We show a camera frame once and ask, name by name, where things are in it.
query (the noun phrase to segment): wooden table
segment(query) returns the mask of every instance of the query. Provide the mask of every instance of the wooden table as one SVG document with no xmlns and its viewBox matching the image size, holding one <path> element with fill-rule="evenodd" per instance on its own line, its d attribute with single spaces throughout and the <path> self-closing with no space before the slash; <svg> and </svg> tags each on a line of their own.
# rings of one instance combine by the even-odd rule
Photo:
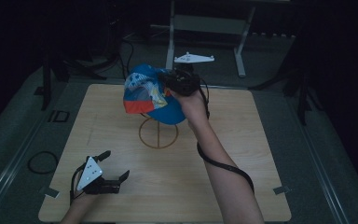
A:
<svg viewBox="0 0 358 224">
<path fill-rule="evenodd" d="M 95 222 L 221 222 L 196 139 L 184 121 L 173 145 L 147 147 L 139 137 L 145 121 L 126 114 L 123 86 L 90 85 L 70 133 L 50 187 L 61 194 L 46 197 L 39 218 L 58 222 L 69 207 L 72 174 L 87 156 L 106 150 L 112 155 L 99 162 L 105 179 L 117 179 L 131 170 L 119 194 L 106 194 L 85 221 Z M 275 195 L 281 180 L 272 158 L 252 94 L 244 90 L 210 89 L 210 121 L 237 165 L 254 180 L 255 196 L 266 221 L 291 218 L 285 195 Z M 148 121 L 143 139 L 157 142 L 157 122 Z M 174 126 L 159 127 L 161 142 L 169 142 Z"/>
</svg>

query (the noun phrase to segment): person's right arm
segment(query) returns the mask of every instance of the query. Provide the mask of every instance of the person's right arm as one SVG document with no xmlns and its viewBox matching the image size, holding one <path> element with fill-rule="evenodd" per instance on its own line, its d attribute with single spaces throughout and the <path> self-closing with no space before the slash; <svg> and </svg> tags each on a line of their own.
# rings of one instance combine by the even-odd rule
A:
<svg viewBox="0 0 358 224">
<path fill-rule="evenodd" d="M 237 167 L 223 148 L 208 118 L 198 91 L 184 97 L 173 94 L 193 130 L 204 154 L 214 161 Z M 224 223 L 264 223 L 260 208 L 247 180 L 238 174 L 205 162 Z"/>
</svg>

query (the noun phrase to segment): dark background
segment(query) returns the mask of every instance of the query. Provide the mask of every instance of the dark background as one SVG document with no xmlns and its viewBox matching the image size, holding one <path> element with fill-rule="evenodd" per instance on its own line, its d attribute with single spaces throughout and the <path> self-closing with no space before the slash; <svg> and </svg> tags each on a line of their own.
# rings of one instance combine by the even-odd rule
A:
<svg viewBox="0 0 358 224">
<path fill-rule="evenodd" d="M 221 6 L 219 1 L 209 2 L 206 14 Z M 296 35 L 281 72 L 293 67 L 310 70 L 310 85 L 358 172 L 358 1 L 257 4 L 251 32 Z M 236 7 L 232 13 L 240 12 Z M 119 25 L 126 23 L 147 38 L 150 23 L 168 24 L 168 19 L 169 1 L 93 1 L 91 5 L 81 0 L 0 0 L 0 113 L 52 48 L 89 59 L 93 50 L 106 54 L 105 47 L 91 45 L 106 20 L 120 21 L 114 36 L 120 36 Z M 118 50 L 119 41 L 110 46 Z"/>
</svg>

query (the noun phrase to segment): colorful patterned cap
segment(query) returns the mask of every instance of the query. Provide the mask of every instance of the colorful patterned cap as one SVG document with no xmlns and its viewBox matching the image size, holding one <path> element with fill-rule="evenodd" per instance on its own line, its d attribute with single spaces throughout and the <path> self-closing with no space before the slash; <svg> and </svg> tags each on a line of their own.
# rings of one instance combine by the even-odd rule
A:
<svg viewBox="0 0 358 224">
<path fill-rule="evenodd" d="M 179 102 L 163 87 L 158 73 L 168 74 L 164 68 L 148 64 L 134 67 L 124 83 L 124 107 L 129 114 L 147 114 L 165 124 L 177 124 L 185 119 Z"/>
</svg>

